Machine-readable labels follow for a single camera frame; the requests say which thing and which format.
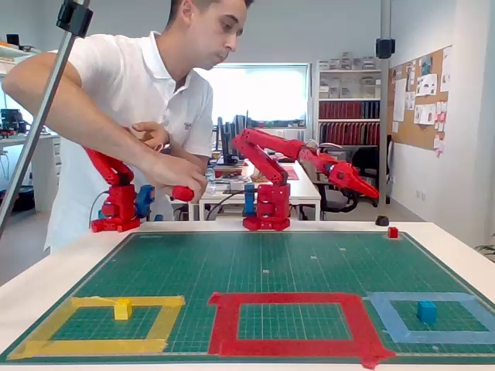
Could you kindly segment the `man's right hand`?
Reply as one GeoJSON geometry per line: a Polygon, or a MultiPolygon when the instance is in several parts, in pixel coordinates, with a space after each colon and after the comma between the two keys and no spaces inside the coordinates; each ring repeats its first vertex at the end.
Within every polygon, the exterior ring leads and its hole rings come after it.
{"type": "Polygon", "coordinates": [[[199,201],[207,186],[204,170],[184,158],[171,155],[154,153],[144,173],[156,186],[167,190],[175,186],[189,188],[193,191],[193,203],[199,201]]]}

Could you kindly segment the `man's left hand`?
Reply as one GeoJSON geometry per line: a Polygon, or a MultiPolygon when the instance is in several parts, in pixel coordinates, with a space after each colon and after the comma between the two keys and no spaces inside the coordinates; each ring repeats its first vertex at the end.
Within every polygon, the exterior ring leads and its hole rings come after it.
{"type": "Polygon", "coordinates": [[[145,145],[159,151],[170,143],[168,131],[162,124],[154,121],[143,121],[134,123],[131,132],[145,145]]]}

